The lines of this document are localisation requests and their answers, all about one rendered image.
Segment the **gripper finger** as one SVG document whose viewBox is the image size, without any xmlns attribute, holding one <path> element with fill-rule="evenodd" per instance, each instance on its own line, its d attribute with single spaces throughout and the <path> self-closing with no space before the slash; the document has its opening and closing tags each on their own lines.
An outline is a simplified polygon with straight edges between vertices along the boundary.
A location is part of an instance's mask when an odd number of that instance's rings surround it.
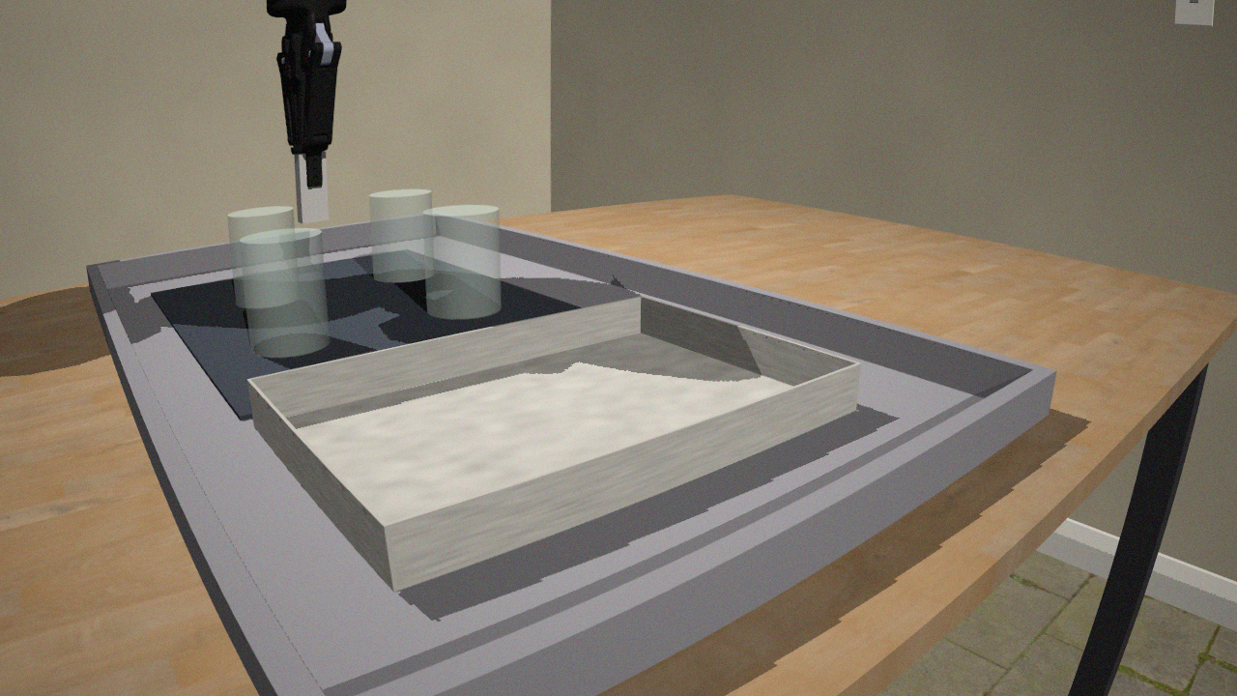
<svg viewBox="0 0 1237 696">
<path fill-rule="evenodd" d="M 289 146 L 293 146 L 294 143 L 293 147 L 298 147 L 298 94 L 297 94 L 297 82 L 293 79 L 292 75 L 292 53 L 289 51 L 289 36 L 282 37 L 281 45 L 282 45 L 282 52 L 278 52 L 277 57 L 275 57 L 275 61 L 277 61 L 281 73 L 281 85 L 283 94 L 285 120 L 288 135 L 288 143 Z M 301 204 L 298 204 L 297 155 L 294 155 L 294 176 L 296 176 L 298 223 L 301 223 Z"/>
<path fill-rule="evenodd" d="M 336 63 L 343 45 L 327 35 L 327 25 L 315 23 L 308 70 L 301 70 L 301 35 L 289 35 L 289 51 L 298 94 L 298 147 L 291 147 L 291 153 L 297 155 L 301 223 L 324 221 L 329 220 L 329 204 L 323 151 L 332 145 Z"/>
</svg>

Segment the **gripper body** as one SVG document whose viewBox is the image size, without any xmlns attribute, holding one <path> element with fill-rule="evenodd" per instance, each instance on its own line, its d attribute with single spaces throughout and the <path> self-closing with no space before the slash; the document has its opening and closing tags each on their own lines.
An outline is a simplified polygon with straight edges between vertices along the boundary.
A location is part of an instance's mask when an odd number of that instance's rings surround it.
<svg viewBox="0 0 1237 696">
<path fill-rule="evenodd" d="M 329 10 L 330 9 L 330 10 Z M 286 19 L 285 36 L 301 35 L 301 70 L 308 70 L 308 52 L 315 43 L 315 23 L 327 25 L 332 35 L 329 15 L 343 14 L 346 0 L 267 0 L 267 14 Z"/>
</svg>

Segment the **grey rectangular tray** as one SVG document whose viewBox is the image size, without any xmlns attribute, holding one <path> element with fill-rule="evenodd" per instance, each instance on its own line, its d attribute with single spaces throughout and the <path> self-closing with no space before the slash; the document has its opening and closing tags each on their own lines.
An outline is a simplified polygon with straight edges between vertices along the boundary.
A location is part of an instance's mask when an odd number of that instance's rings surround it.
<svg viewBox="0 0 1237 696">
<path fill-rule="evenodd" d="M 255 430 L 397 592 L 854 413 L 860 371 L 641 295 L 256 376 L 247 392 Z"/>
</svg>

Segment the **clear glass cylinder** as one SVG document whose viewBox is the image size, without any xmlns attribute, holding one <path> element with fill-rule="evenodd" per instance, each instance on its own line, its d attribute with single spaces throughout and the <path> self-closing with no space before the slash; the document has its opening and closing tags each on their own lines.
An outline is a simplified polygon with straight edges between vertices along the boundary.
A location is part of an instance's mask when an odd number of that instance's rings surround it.
<svg viewBox="0 0 1237 696">
<path fill-rule="evenodd" d="M 474 320 L 501 312 L 499 206 L 455 204 L 421 215 L 427 313 Z"/>
<path fill-rule="evenodd" d="M 277 229 L 294 227 L 293 206 L 262 206 L 254 210 L 234 211 L 228 215 L 228 230 L 231 251 L 231 272 L 236 305 L 245 307 L 242 282 L 242 252 L 240 239 L 254 232 L 271 232 Z"/>
<path fill-rule="evenodd" d="M 266 359 L 313 354 L 332 342 L 322 232 L 289 227 L 240 239 L 250 347 Z"/>
<path fill-rule="evenodd" d="M 432 210 L 429 189 L 397 189 L 367 194 L 374 279 L 426 279 L 423 221 Z"/>
</svg>

